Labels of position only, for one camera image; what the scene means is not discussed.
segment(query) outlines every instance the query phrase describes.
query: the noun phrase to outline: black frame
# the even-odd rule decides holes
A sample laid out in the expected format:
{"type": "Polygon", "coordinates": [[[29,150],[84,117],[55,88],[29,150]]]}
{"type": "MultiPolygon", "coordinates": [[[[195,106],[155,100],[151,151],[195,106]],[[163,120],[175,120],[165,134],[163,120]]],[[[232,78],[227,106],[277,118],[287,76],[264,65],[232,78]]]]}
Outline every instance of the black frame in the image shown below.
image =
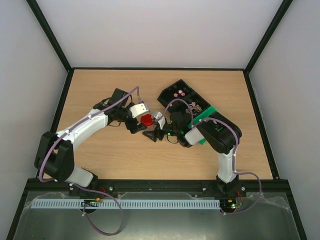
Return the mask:
{"type": "MultiPolygon", "coordinates": [[[[64,108],[64,104],[68,95],[69,87],[71,84],[71,80],[74,74],[74,71],[77,69],[92,69],[92,70],[183,70],[183,71],[242,71],[245,82],[248,88],[249,96],[251,99],[252,107],[254,110],[254,114],[256,117],[256,121],[259,127],[259,131],[261,134],[262,142],[264,145],[264,149],[266,152],[266,156],[268,159],[268,163],[270,166],[270,170],[272,173],[273,180],[262,180],[262,188],[263,191],[266,193],[285,193],[290,205],[290,208],[293,213],[294,221],[299,233],[299,236],[302,240],[307,239],[305,230],[303,228],[299,212],[289,185],[289,182],[284,179],[280,179],[278,169],[276,166],[275,159],[273,157],[273,153],[270,147],[270,143],[267,137],[266,129],[262,120],[262,116],[259,110],[259,106],[257,103],[257,99],[255,96],[255,92],[252,87],[252,82],[249,77],[249,73],[253,69],[255,63],[257,62],[258,58],[260,57],[261,53],[263,52],[264,48],[266,47],[268,41],[272,37],[274,31],[276,30],[277,26],[279,25],[281,19],[284,17],[285,13],[287,12],[289,6],[291,5],[293,0],[283,0],[282,4],[280,5],[278,11],[276,12],[274,18],[272,19],[269,27],[267,28],[263,38],[261,39],[259,45],[257,46],[254,54],[252,55],[248,65],[245,69],[242,68],[179,68],[179,67],[71,67],[69,64],[62,48],[60,47],[53,31],[51,30],[44,14],[42,13],[38,3],[36,0],[26,0],[29,4],[32,12],[34,13],[35,17],[37,18],[40,26],[42,27],[44,33],[48,37],[52,47],[54,48],[55,52],[57,53],[58,57],[60,58],[65,70],[67,71],[67,77],[64,83],[64,87],[61,93],[61,97],[54,115],[54,119],[51,125],[51,132],[56,132],[58,128],[58,124],[60,121],[60,117],[64,108]]],[[[202,196],[203,194],[203,187],[208,186],[209,184],[216,185],[216,180],[107,180],[107,179],[100,179],[99,186],[112,186],[113,187],[113,194],[116,195],[117,193],[123,192],[134,192],[137,190],[137,186],[139,190],[150,192],[150,189],[153,191],[162,191],[162,192],[178,192],[184,191],[190,194],[197,194],[202,196]]],[[[248,192],[258,192],[259,185],[256,180],[243,180],[243,184],[246,186],[246,191],[248,192]]],[[[60,182],[48,182],[48,183],[40,183],[37,178],[30,178],[27,180],[25,185],[23,194],[21,196],[17,211],[15,213],[14,219],[11,224],[11,228],[7,235],[7,240],[13,239],[20,215],[23,211],[27,196],[29,192],[68,192],[69,186],[67,183],[60,183],[60,182]]]]}

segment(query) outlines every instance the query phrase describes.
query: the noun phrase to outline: red object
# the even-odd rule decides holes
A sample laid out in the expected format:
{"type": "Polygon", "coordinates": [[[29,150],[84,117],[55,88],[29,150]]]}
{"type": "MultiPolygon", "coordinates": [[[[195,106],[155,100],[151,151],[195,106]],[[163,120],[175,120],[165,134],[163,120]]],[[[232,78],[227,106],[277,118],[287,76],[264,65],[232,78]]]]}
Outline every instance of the red object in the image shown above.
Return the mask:
{"type": "Polygon", "coordinates": [[[151,126],[154,124],[154,121],[151,118],[150,114],[144,115],[141,117],[140,122],[146,125],[147,127],[151,126]]]}

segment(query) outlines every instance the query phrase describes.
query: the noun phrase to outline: small white object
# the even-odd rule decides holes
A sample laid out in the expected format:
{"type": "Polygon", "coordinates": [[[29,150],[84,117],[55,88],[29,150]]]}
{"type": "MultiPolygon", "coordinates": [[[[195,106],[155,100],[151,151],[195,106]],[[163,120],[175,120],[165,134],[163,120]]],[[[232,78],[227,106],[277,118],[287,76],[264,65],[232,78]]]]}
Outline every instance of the small white object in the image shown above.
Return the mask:
{"type": "Polygon", "coordinates": [[[232,169],[232,152],[233,148],[228,154],[218,153],[219,160],[219,170],[218,170],[218,178],[223,182],[230,183],[233,179],[236,178],[236,173],[232,169]]]}
{"type": "Polygon", "coordinates": [[[93,178],[94,176],[91,172],[88,172],[87,170],[84,170],[83,168],[75,165],[73,172],[67,178],[66,182],[79,184],[80,186],[86,188],[91,183],[93,178]]]}
{"type": "Polygon", "coordinates": [[[188,131],[184,135],[184,138],[190,145],[195,145],[199,141],[205,139],[205,137],[201,134],[201,132],[196,127],[192,128],[190,131],[188,131]]]}
{"type": "Polygon", "coordinates": [[[129,110],[132,113],[133,118],[136,118],[140,115],[150,112],[148,105],[145,104],[144,102],[130,107],[129,110]]]}
{"type": "Polygon", "coordinates": [[[166,123],[165,117],[162,115],[161,112],[155,111],[152,115],[151,118],[154,119],[156,123],[159,123],[160,129],[162,130],[164,128],[164,125],[166,123]]]}

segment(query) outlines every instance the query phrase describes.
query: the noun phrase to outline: red wire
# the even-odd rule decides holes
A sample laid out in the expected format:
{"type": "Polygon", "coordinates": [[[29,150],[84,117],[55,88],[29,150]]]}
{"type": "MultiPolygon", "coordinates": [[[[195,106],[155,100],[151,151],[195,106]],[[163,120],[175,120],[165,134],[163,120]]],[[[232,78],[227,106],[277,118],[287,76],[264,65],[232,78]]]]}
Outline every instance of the red wire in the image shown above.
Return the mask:
{"type": "Polygon", "coordinates": [[[238,191],[238,189],[235,188],[235,192],[238,194],[238,197],[237,197],[237,198],[240,198],[242,204],[244,204],[244,201],[243,201],[243,199],[242,199],[242,195],[241,195],[241,193],[238,191]]]}

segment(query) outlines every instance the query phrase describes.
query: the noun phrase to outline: wooden table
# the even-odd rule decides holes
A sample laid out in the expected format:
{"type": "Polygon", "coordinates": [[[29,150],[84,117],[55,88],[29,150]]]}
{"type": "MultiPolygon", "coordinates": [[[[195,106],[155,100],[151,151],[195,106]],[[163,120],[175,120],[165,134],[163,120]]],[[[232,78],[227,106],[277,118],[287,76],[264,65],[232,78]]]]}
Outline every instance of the wooden table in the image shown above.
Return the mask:
{"type": "MultiPolygon", "coordinates": [[[[93,105],[110,97],[115,88],[129,92],[140,86],[140,96],[151,112],[163,111],[157,98],[179,79],[241,129],[237,171],[272,179],[242,71],[77,69],[58,130],[85,116],[93,105]]],[[[133,101],[138,102],[136,94],[133,101]]],[[[183,148],[165,138],[153,142],[141,132],[130,134],[124,124],[108,126],[93,134],[78,147],[74,158],[78,166],[95,173],[99,179],[210,180],[218,172],[217,153],[208,143],[183,148]]]]}

